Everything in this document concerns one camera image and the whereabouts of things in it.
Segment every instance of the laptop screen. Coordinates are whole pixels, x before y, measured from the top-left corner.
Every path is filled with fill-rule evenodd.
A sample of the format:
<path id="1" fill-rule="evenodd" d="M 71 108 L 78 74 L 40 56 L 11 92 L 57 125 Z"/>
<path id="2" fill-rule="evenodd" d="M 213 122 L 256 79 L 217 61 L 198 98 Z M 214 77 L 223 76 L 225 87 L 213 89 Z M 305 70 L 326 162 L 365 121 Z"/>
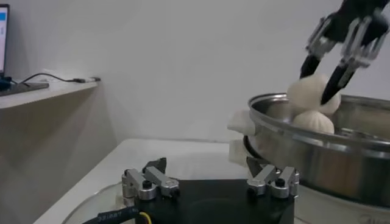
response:
<path id="1" fill-rule="evenodd" d="M 4 73 L 5 44 L 7 40 L 7 21 L 9 8 L 0 7 L 0 74 Z"/>

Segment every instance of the yellow wire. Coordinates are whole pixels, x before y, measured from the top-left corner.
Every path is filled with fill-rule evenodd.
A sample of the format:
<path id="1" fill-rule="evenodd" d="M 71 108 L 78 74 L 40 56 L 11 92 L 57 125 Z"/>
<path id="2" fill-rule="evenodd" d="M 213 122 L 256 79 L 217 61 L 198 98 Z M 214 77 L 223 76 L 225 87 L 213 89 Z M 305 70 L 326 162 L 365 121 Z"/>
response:
<path id="1" fill-rule="evenodd" d="M 147 224 L 152 224 L 152 219 L 151 217 L 145 213 L 145 212 L 140 212 L 140 215 L 142 215 L 143 217 L 145 217 L 145 219 L 147 220 Z"/>

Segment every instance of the pot rim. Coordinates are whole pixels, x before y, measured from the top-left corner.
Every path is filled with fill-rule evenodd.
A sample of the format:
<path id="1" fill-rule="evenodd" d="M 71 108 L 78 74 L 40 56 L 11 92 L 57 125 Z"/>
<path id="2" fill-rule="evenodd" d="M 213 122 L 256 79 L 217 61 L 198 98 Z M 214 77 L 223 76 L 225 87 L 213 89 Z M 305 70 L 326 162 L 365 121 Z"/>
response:
<path id="1" fill-rule="evenodd" d="M 303 128 L 295 127 L 289 123 L 280 121 L 254 109 L 253 105 L 255 103 L 270 99 L 273 101 L 285 101 L 287 99 L 287 96 L 286 93 L 270 93 L 255 96 L 248 101 L 252 120 L 257 123 L 260 123 L 261 126 L 264 126 L 281 135 L 294 135 L 300 140 L 307 139 L 312 141 L 305 141 L 307 143 L 313 143 L 313 141 L 322 141 L 323 146 L 327 146 L 327 148 L 331 149 L 340 150 L 340 145 L 347 146 L 348 150 L 350 150 L 351 147 L 354 149 L 370 149 L 370 154 L 377 154 L 374 157 L 390 158 L 389 141 L 382 141 L 377 139 L 350 139 L 346 136 L 341 135 L 332 135 L 328 133 L 309 131 Z M 390 101 L 373 99 L 368 97 L 342 95 L 342 101 L 356 102 L 359 104 L 366 105 L 375 104 L 376 108 L 390 108 Z"/>

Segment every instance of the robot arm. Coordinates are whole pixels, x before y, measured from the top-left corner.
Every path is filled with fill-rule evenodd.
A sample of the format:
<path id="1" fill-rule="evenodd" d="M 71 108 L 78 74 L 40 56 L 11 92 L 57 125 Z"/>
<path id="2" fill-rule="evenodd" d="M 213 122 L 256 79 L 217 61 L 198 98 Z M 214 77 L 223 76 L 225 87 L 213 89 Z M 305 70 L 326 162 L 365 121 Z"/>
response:
<path id="1" fill-rule="evenodd" d="M 389 30 L 388 21 L 381 14 L 389 1 L 344 0 L 337 12 L 320 20 L 309 37 L 309 56 L 302 65 L 300 78 L 314 74 L 322 57 L 337 43 L 343 43 L 342 59 L 330 77 L 321 104 L 345 88 L 358 68 L 367 68 L 376 59 Z"/>

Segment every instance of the laptop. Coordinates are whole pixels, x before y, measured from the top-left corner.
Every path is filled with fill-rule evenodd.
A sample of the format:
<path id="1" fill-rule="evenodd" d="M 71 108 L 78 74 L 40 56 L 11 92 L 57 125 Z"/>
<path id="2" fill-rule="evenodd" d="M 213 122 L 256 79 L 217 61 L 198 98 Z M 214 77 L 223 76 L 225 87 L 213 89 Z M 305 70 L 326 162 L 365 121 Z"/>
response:
<path id="1" fill-rule="evenodd" d="M 10 6 L 8 4 L 0 4 L 0 96 L 48 88 L 48 83 L 12 83 L 10 82 L 11 79 L 5 76 L 9 15 Z"/>

